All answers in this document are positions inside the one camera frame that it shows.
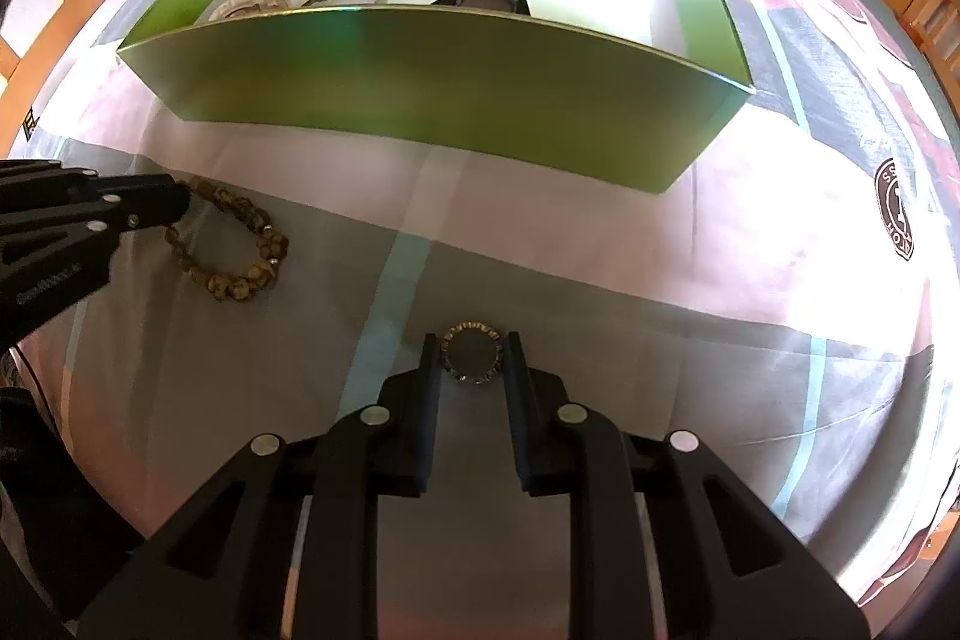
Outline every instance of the bed sheet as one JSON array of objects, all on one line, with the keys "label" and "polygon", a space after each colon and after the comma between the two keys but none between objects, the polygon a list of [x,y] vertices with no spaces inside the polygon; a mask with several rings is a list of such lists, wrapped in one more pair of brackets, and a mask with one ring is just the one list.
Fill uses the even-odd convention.
[{"label": "bed sheet", "polygon": [[[325,431],[425,332],[480,319],[622,429],[698,432],[861,597],[957,493],[960,167],[858,0],[726,1],[757,94],[662,196],[184,122],[101,40],[13,154],[229,183],[291,249],[280,285],[235,306],[160,232],[125,237],[107,290],[24,345],[80,468],[152,533],[251,437]],[[253,253],[210,205],[182,232],[203,266]],[[565,636],[567,536],[563,501],[520,493],[502,389],[449,380],[429,493],[382,503],[383,636]]]}]

